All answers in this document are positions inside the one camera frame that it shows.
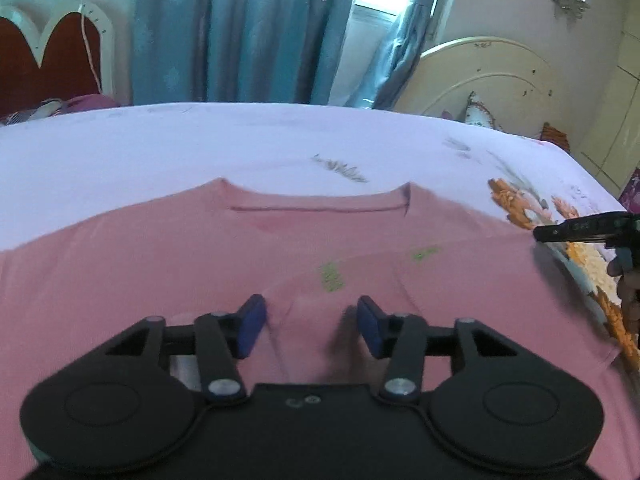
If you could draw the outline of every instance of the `blue curtain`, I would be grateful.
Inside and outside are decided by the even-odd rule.
[[[134,104],[326,104],[353,0],[136,0]]]
[[[415,67],[431,21],[434,0],[411,0],[380,43],[347,106],[391,110]]]

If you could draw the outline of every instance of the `metal bolt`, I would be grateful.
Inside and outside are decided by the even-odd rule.
[[[230,397],[240,391],[240,383],[233,379],[217,379],[209,383],[208,389],[215,396]]]
[[[390,394],[407,396],[417,390],[417,386],[409,379],[391,379],[385,383],[385,390]]]

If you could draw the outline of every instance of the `pink pillow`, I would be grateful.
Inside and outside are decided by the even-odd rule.
[[[66,102],[66,107],[62,111],[63,114],[72,114],[74,112],[86,112],[88,110],[102,110],[104,108],[117,108],[119,102],[102,94],[89,94],[80,97],[74,97]]]

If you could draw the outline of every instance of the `headboard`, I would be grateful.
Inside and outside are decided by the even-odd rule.
[[[26,12],[0,6],[0,116],[44,99],[67,100],[98,91],[81,34],[81,5],[102,93],[113,94],[113,25],[99,7],[63,2],[40,33]]]
[[[544,123],[571,133],[566,90],[544,59],[504,38],[478,37],[444,43],[422,54],[394,110],[463,117],[475,91],[505,132],[538,137]]]

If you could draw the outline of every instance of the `t-shirt neckline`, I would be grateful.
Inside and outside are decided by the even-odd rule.
[[[409,214],[422,191],[413,183],[377,194],[355,196],[288,196],[266,194],[236,186],[226,178],[212,181],[216,206],[234,211],[295,210],[333,212],[377,212],[405,209]]]

